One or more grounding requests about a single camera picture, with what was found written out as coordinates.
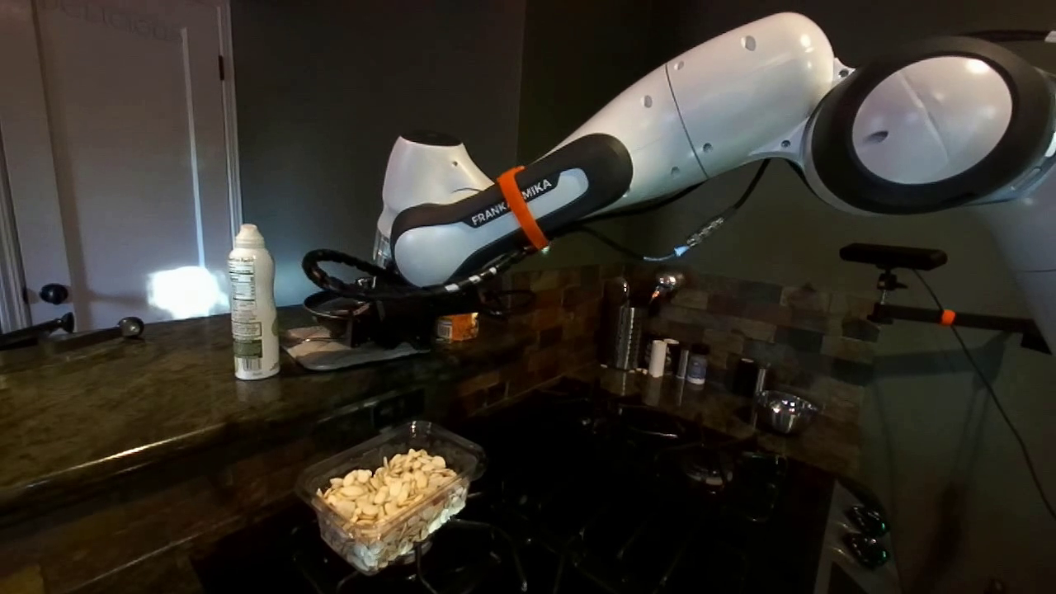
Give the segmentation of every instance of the spray bottle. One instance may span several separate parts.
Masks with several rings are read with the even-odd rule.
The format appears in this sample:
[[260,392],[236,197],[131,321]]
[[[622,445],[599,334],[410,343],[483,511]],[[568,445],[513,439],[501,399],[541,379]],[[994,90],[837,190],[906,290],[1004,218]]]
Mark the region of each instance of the spray bottle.
[[233,377],[278,377],[274,264],[257,224],[242,224],[227,258]]

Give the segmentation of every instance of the tile backsplash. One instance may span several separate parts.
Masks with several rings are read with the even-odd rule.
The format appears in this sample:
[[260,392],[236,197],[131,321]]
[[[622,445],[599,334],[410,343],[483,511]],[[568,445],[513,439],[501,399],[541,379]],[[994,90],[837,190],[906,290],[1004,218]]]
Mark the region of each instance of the tile backsplash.
[[859,424],[874,379],[870,296],[807,284],[695,277],[659,317],[651,338],[708,346],[708,379],[728,389],[737,361],[770,368],[770,387],[807,392],[821,416]]
[[[505,277],[505,317],[491,327],[526,343],[501,371],[460,383],[462,406],[489,410],[556,377],[593,377],[609,277],[645,277],[629,267],[520,271]],[[869,323],[870,295],[782,289],[764,280],[691,277],[645,321],[645,338],[708,346],[708,387],[728,389],[740,358],[770,368],[771,387],[807,392],[821,416],[859,424],[874,377],[878,330]]]

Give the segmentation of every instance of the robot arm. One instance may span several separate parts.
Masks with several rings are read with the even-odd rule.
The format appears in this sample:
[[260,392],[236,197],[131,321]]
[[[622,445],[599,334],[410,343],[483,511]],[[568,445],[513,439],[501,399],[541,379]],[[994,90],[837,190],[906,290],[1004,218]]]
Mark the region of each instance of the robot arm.
[[396,142],[375,262],[445,289],[552,235],[786,158],[856,216],[975,208],[1056,343],[1052,80],[984,41],[931,41],[861,71],[776,13],[637,80],[556,149],[489,183],[456,146]]

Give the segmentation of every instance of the bottle cap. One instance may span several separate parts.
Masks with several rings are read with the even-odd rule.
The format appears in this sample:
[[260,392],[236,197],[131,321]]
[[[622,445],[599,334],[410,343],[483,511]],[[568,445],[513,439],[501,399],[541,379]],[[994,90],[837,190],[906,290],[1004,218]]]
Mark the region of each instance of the bottle cap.
[[242,224],[236,235],[233,235],[233,245],[257,248],[257,245],[263,245],[263,235],[260,235],[257,224]]

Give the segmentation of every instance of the black cable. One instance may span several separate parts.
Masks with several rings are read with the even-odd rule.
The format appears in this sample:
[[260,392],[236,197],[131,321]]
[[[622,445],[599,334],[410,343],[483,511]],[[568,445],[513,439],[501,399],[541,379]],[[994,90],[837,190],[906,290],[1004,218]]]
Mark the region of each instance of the black cable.
[[726,218],[731,218],[754,196],[764,170],[770,170],[770,158],[759,161],[759,170],[752,171],[748,184],[740,192],[740,197],[726,213],[720,213],[716,218],[702,222],[684,245],[670,248],[670,256],[640,256],[640,252],[629,252],[628,245],[607,238],[596,228],[582,228],[582,230],[592,235],[593,241],[633,258],[633,262],[675,262],[675,258],[691,256],[708,230],[726,224]]
[[[916,277],[916,284],[927,290],[927,296],[933,301],[933,307],[942,310],[942,301],[933,295],[933,289],[927,284],[927,277],[924,277],[919,271],[915,271],[915,277]],[[968,346],[968,339],[961,338],[961,330],[949,327],[949,334],[953,334],[953,339],[961,343],[963,361],[969,362],[969,371],[974,371],[975,379],[984,383],[984,392],[991,396],[991,403],[994,403],[994,410],[1001,412],[1004,425],[1014,432],[1014,439],[1015,439],[1015,445],[1019,445],[1019,455],[1023,455],[1023,464],[1027,464],[1027,477],[1028,477],[1028,481],[1032,481],[1032,488],[1036,488],[1045,514],[1056,519],[1056,504],[1052,504],[1052,500],[1045,497],[1045,487],[1043,487],[1043,478],[1038,478],[1038,473],[1036,473],[1036,464],[1032,464],[1032,455],[1028,455],[1028,448],[1027,448],[1023,432],[1015,428],[1010,410],[1001,403],[994,383],[988,379],[984,368],[980,368],[975,358],[969,355],[969,346]]]
[[[352,296],[352,301],[421,301],[421,296],[456,296],[467,289],[485,289],[489,280],[497,277],[497,271],[512,267],[513,262],[520,262],[528,252],[520,256],[501,256],[494,262],[489,262],[483,271],[485,274],[475,274],[475,277],[460,277],[460,280],[449,280],[449,284],[440,284],[440,289],[412,289],[407,284],[396,271],[381,271],[375,267],[374,262],[364,262],[364,258],[352,258],[352,256],[343,256],[343,252],[308,252],[299,258],[299,267],[304,274],[324,290],[318,295],[318,301],[324,296]],[[352,267],[359,274],[366,274],[366,280],[378,284],[378,289],[364,289],[364,284],[347,284],[332,274],[325,274],[321,264],[343,264],[343,267]]]

